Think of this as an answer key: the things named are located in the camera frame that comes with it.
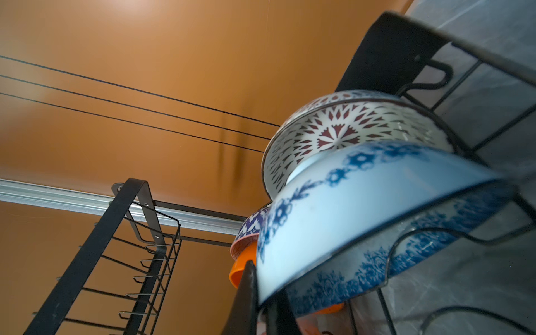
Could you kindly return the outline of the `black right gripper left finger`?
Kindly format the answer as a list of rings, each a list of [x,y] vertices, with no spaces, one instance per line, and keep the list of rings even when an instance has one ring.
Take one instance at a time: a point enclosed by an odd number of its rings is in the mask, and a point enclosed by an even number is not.
[[[258,280],[256,268],[249,260],[234,298],[222,335],[255,335],[258,319]]]

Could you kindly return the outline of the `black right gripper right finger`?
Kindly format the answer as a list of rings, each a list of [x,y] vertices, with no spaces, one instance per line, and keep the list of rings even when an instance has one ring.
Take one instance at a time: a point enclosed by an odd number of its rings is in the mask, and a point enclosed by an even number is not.
[[[276,293],[265,309],[267,335],[301,335],[288,296],[284,290]]]

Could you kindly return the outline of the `orange plastic bowl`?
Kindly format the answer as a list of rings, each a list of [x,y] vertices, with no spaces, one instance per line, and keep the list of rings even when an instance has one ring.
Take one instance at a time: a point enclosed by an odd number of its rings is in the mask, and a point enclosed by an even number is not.
[[[240,285],[240,281],[246,266],[246,263],[248,261],[256,261],[256,253],[257,253],[257,241],[254,241],[250,243],[237,257],[236,261],[234,262],[230,274],[229,279],[230,283],[235,287],[238,288]],[[317,311],[316,315],[327,315],[327,314],[333,314],[336,312],[339,312],[343,309],[344,304],[337,304],[332,305],[328,308],[325,308],[321,311]]]

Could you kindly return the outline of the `red and blue patterned bowl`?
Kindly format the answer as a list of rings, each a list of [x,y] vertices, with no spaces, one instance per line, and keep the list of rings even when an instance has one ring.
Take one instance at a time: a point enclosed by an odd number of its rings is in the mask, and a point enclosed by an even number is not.
[[[270,207],[271,204],[265,205],[243,222],[230,247],[230,255],[234,260],[237,260],[246,247],[257,241],[262,225],[268,217]]]

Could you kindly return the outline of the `blue floral white bowl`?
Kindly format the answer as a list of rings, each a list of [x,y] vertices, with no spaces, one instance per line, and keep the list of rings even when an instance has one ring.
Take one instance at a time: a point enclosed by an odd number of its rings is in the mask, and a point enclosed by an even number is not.
[[[258,305],[296,316],[385,283],[470,233],[516,193],[507,177],[432,147],[388,140],[307,159],[258,238]]]

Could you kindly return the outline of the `white lattice patterned bowl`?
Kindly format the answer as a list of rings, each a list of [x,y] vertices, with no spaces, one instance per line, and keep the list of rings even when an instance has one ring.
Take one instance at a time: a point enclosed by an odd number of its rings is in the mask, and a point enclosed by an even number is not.
[[[404,140],[454,152],[450,131],[437,116],[397,96],[350,90],[317,98],[293,113],[269,141],[262,179],[270,198],[311,156],[379,140]]]

